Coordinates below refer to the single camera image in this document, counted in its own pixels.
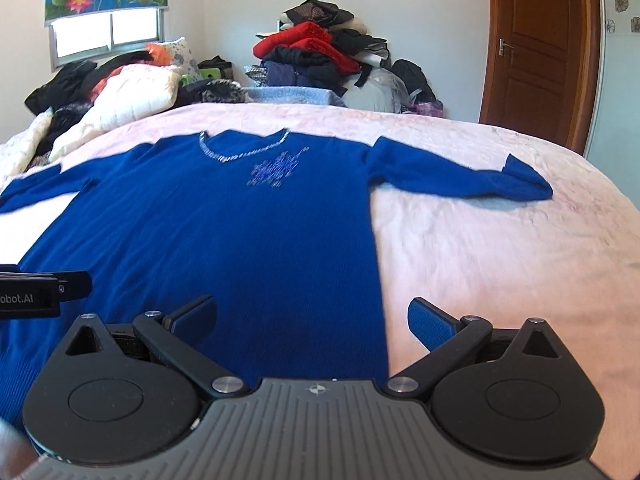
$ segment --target sequin pattern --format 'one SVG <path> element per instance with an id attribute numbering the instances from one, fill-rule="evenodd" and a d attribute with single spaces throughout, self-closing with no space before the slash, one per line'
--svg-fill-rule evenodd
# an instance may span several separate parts
<path id="1" fill-rule="evenodd" d="M 271 184 L 271 187 L 280 187 L 282 180 L 291 176 L 291 173 L 293 173 L 293 170 L 299 163 L 300 155 L 308 152 L 308 150 L 308 147 L 302 148 L 302 150 L 293 156 L 288 155 L 288 152 L 282 152 L 271 162 L 265 160 L 261 164 L 256 164 L 254 170 L 251 172 L 253 178 L 246 184 L 248 186 L 257 186 L 258 184 L 267 182 Z"/>

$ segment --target sweater sleeve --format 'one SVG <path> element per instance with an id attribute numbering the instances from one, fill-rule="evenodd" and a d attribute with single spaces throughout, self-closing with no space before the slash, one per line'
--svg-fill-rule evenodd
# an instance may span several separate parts
<path id="1" fill-rule="evenodd" d="M 9 213 L 65 193 L 91 189 L 110 174 L 117 174 L 134 164 L 151 146 L 139 144 L 128 152 L 94 158 L 62 172 L 58 164 L 27 178 L 16 178 L 0 194 L 0 213 Z"/>
<path id="2" fill-rule="evenodd" d="M 548 182 L 513 155 L 501 171 L 472 170 L 435 153 L 380 137 L 366 158 L 369 183 L 447 197 L 501 196 L 517 202 L 547 200 Z"/>

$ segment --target blue gripper pad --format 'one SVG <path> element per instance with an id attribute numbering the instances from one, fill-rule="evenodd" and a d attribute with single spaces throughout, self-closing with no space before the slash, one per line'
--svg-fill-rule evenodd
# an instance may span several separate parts
<path id="1" fill-rule="evenodd" d="M 459 320 L 422 298 L 409 304 L 407 317 L 409 330 L 429 351 L 446 343 L 462 328 Z"/>
<path id="2" fill-rule="evenodd" d="M 174 319 L 171 332 L 191 347 L 196 348 L 216 325 L 216 303 L 210 296 L 199 298 L 181 311 L 180 315 Z"/>

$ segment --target black clothing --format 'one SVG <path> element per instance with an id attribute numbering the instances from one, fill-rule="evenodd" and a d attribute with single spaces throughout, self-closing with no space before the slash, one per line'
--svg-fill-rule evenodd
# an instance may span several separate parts
<path id="1" fill-rule="evenodd" d="M 49 107 L 59 108 L 77 101 L 83 97 L 82 82 L 96 67 L 93 61 L 66 64 L 51 81 L 31 92 L 24 100 L 25 106 L 38 115 Z"/>
<path id="2" fill-rule="evenodd" d="M 44 137 L 36 148 L 35 156 L 44 155 L 53 149 L 53 142 L 69 128 L 78 124 L 80 119 L 93 107 L 89 101 L 77 101 L 64 105 L 53 113 L 49 133 Z"/>
<path id="3" fill-rule="evenodd" d="M 286 15 L 294 25 L 303 22 L 316 22 L 324 28 L 340 25 L 353 19 L 353 14 L 348 10 L 342 10 L 336 4 L 320 0 L 307 0 L 299 6 L 287 10 Z"/>
<path id="4" fill-rule="evenodd" d="M 362 70 L 362 72 L 360 72 L 360 77 L 354 83 L 354 85 L 357 86 L 358 88 L 362 88 L 364 86 L 364 83 L 367 82 L 367 79 L 369 79 L 369 76 L 371 75 L 373 67 L 371 65 L 361 63 L 360 69 Z"/>
<path id="5" fill-rule="evenodd" d="M 234 79 L 234 69 L 230 61 L 222 59 L 220 56 L 216 56 L 213 59 L 206 59 L 201 63 L 198 63 L 198 68 L 218 68 L 222 74 L 222 79 Z"/>
<path id="6" fill-rule="evenodd" d="M 340 86 L 340 75 L 334 61 L 324 54 L 300 48 L 277 46 L 264 61 L 292 65 L 297 72 L 318 82 L 319 88 L 333 90 L 338 95 L 344 89 Z"/>
<path id="7" fill-rule="evenodd" d="M 246 91 L 227 79 L 205 79 L 178 88 L 173 108 L 196 103 L 244 103 Z"/>
<path id="8" fill-rule="evenodd" d="M 391 72 L 402 79 L 409 95 L 418 89 L 422 90 L 415 98 L 416 102 L 433 103 L 437 101 L 433 90 L 431 90 L 429 83 L 427 83 L 427 78 L 424 76 L 422 69 L 415 63 L 405 59 L 399 59 L 394 63 Z"/>
<path id="9" fill-rule="evenodd" d="M 332 45 L 345 54 L 355 56 L 357 53 L 366 50 L 372 45 L 384 45 L 386 47 L 386 40 L 373 38 L 367 34 L 360 34 L 352 28 L 344 28 L 334 32 Z"/>

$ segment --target rhinestone embellishment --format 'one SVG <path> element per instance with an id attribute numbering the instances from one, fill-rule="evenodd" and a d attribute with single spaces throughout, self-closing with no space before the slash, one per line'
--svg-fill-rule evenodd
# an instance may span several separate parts
<path id="1" fill-rule="evenodd" d="M 271 148 L 275 148 L 276 146 L 281 145 L 285 140 L 287 140 L 289 133 L 289 129 L 287 128 L 284 130 L 284 134 L 278 142 L 274 142 L 273 144 L 270 144 L 269 146 L 265 146 L 263 148 L 259 148 L 258 150 L 251 150 L 250 152 L 238 153 L 237 155 L 229 156 L 220 155 L 219 153 L 213 152 L 209 149 L 207 143 L 205 142 L 207 137 L 209 136 L 206 130 L 204 132 L 200 132 L 198 143 L 200 144 L 200 149 L 204 152 L 205 155 L 207 155 L 209 158 L 212 158 L 213 160 L 217 160 L 218 162 L 222 162 L 224 164 L 225 162 L 231 162 L 233 160 L 238 160 L 239 158 L 244 158 L 246 156 L 257 155 L 258 153 L 266 152 Z"/>
<path id="2" fill-rule="evenodd" d="M 271 187 L 280 187 L 282 180 L 288 176 L 291 176 L 293 170 L 300 161 L 300 155 L 308 152 L 308 146 L 302 148 L 297 154 L 290 156 L 288 152 L 282 152 L 277 156 L 275 160 L 265 160 L 261 164 L 256 164 L 254 170 L 251 172 L 253 177 L 246 184 L 248 186 L 257 186 L 263 182 L 271 184 Z"/>

